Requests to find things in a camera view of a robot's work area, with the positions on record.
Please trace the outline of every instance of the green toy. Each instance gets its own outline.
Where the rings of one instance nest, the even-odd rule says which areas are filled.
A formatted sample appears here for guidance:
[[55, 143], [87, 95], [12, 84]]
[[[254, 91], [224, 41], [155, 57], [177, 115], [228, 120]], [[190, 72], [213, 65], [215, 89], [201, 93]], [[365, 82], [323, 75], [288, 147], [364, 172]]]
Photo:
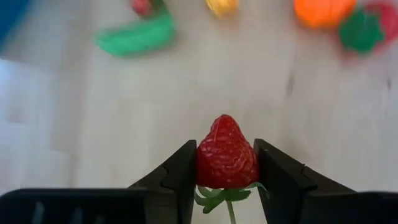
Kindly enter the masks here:
[[174, 20], [164, 7], [149, 20], [97, 33], [95, 42], [114, 56], [126, 57], [165, 47], [174, 38], [174, 28]]

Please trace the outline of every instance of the yellow toy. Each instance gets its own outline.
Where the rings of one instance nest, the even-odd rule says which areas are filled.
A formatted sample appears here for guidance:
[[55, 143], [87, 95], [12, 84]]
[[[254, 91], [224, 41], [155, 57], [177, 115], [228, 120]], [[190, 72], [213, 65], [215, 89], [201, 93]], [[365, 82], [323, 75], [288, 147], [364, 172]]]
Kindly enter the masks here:
[[234, 13], [238, 9], [238, 0], [206, 0], [206, 3], [217, 17]]

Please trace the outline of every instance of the strawberry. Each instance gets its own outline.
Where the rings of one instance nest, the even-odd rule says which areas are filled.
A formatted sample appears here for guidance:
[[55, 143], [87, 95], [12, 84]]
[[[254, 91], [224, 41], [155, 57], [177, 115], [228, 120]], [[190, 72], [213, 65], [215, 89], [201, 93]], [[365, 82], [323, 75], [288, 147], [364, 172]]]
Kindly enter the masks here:
[[237, 122], [221, 115], [197, 150], [197, 184], [212, 189], [245, 188], [259, 179], [257, 156]]
[[390, 1], [370, 2], [342, 22], [338, 32], [344, 48], [370, 52], [398, 36], [398, 11]]

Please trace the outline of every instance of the orange toy fruit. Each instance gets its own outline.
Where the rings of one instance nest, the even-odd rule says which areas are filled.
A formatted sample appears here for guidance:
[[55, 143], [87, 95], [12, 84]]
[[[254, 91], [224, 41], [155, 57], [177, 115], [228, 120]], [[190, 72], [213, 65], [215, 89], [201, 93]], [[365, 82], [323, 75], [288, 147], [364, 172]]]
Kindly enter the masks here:
[[334, 28], [348, 16], [356, 0], [294, 0], [296, 16], [310, 28]]

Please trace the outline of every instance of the plastic toy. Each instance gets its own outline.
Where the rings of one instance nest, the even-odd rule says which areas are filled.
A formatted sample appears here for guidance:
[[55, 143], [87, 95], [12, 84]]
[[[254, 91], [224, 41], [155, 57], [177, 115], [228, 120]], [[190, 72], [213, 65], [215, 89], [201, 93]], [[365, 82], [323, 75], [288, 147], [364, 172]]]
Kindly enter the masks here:
[[295, 0], [296, 16], [309, 28], [334, 28], [349, 15], [356, 0]]
[[142, 17], [149, 16], [154, 10], [149, 0], [132, 0], [131, 8], [137, 15]]
[[125, 57], [165, 47], [174, 38], [174, 33], [174, 20], [164, 7], [151, 20], [97, 33], [95, 42], [108, 53]]
[[398, 11], [391, 2], [371, 2], [342, 22], [338, 33], [345, 49], [368, 53], [397, 38]]
[[206, 3], [217, 17], [232, 14], [238, 8], [238, 0], [206, 0]]
[[24, 16], [30, 0], [0, 1], [0, 49], [10, 30]]

